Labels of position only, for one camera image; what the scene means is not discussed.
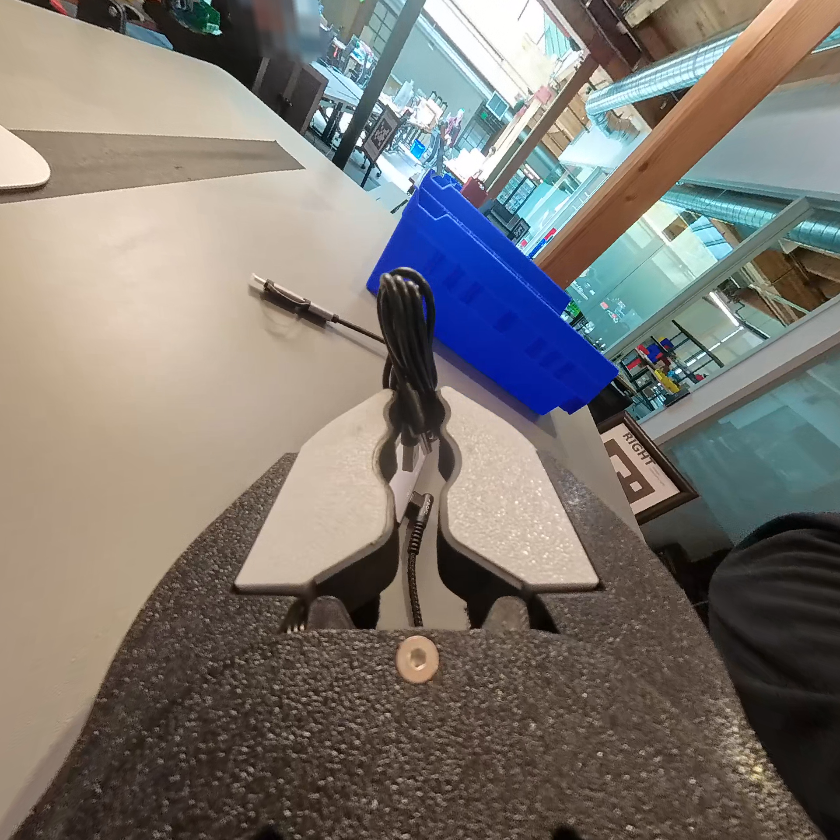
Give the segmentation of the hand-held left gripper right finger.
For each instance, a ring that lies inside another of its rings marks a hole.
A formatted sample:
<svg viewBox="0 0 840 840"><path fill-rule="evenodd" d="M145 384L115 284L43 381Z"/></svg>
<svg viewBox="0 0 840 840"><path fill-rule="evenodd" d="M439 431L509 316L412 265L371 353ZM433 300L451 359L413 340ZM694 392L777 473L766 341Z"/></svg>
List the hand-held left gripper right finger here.
<svg viewBox="0 0 840 840"><path fill-rule="evenodd" d="M437 457L441 582L485 617L503 596L593 592L599 584L544 459L508 421L450 386Z"/></svg>

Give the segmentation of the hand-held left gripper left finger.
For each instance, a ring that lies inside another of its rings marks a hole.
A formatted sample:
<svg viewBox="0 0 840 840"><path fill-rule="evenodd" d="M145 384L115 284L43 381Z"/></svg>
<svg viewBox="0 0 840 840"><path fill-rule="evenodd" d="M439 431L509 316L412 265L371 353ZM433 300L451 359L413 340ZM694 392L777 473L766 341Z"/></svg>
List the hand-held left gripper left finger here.
<svg viewBox="0 0 840 840"><path fill-rule="evenodd" d="M349 613L394 580L399 531L383 477L391 391L332 420L301 447L234 581L236 592L341 601Z"/></svg>

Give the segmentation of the framed marker board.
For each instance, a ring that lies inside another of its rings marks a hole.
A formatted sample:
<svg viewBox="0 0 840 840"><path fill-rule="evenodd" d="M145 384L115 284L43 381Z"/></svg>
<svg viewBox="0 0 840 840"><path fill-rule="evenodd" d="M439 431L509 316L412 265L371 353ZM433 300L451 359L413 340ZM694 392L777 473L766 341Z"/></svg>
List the framed marker board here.
<svg viewBox="0 0 840 840"><path fill-rule="evenodd" d="M596 427L639 526L700 497L631 415L621 412Z"/></svg>

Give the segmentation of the blue plastic bin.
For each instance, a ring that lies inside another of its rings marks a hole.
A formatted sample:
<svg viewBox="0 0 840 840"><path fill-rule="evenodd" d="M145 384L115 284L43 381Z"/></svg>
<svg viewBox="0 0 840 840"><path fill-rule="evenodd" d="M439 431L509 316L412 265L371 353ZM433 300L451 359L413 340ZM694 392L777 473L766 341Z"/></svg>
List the blue plastic bin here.
<svg viewBox="0 0 840 840"><path fill-rule="evenodd" d="M436 306L435 338L537 415L573 414L617 374L562 315L571 302L449 175L429 172L409 198L367 280L406 267L422 275Z"/></svg>

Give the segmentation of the printed marker board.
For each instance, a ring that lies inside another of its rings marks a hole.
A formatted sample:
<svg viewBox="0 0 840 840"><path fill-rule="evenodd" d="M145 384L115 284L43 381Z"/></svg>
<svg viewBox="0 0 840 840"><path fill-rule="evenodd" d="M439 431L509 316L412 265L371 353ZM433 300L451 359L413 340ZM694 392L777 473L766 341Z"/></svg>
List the printed marker board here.
<svg viewBox="0 0 840 840"><path fill-rule="evenodd" d="M392 143L402 124L401 114L385 105L363 143L362 150L369 161L376 162L378 160L383 151Z"/></svg>

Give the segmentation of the black light stand pole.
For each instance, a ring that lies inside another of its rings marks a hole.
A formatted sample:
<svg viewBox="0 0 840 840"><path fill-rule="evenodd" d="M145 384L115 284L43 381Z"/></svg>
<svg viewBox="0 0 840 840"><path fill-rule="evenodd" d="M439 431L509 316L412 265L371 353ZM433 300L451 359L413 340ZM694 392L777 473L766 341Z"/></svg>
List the black light stand pole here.
<svg viewBox="0 0 840 840"><path fill-rule="evenodd" d="M340 171L343 171L347 165L362 130L371 117L394 64L402 53L406 40L424 6L425 1L405 1L397 16L391 35L385 42L381 56L371 74L371 79L360 98L360 103L353 112L349 126L343 132L339 147L332 157L333 164Z"/></svg>

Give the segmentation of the wooden support post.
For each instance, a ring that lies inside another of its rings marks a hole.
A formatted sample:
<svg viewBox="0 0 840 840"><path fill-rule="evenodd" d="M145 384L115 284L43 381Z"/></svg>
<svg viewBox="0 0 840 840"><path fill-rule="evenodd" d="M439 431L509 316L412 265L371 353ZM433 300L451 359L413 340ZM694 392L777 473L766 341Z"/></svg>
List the wooden support post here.
<svg viewBox="0 0 840 840"><path fill-rule="evenodd" d="M838 25L838 1L770 2L561 228L540 268L567 288Z"/></svg>

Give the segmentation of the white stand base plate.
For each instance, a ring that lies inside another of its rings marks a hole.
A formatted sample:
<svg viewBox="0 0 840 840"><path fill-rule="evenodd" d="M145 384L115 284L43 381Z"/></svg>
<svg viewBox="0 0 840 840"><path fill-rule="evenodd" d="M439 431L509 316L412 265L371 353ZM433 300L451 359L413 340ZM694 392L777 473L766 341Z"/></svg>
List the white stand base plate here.
<svg viewBox="0 0 840 840"><path fill-rule="evenodd" d="M43 155L1 126L1 192L26 191L45 185L51 170Z"/></svg>

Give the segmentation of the silver spiral air duct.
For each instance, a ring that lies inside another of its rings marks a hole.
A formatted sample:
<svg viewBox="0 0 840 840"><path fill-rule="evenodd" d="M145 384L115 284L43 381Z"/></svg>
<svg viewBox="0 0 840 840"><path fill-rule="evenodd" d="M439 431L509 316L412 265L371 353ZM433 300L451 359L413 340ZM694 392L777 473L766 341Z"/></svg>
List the silver spiral air duct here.
<svg viewBox="0 0 840 840"><path fill-rule="evenodd" d="M708 41L660 59L603 89L594 91L585 104L588 119L605 134L617 132L617 129L608 127L607 113L692 88L732 47L748 26L749 23L740 24Z"/></svg>

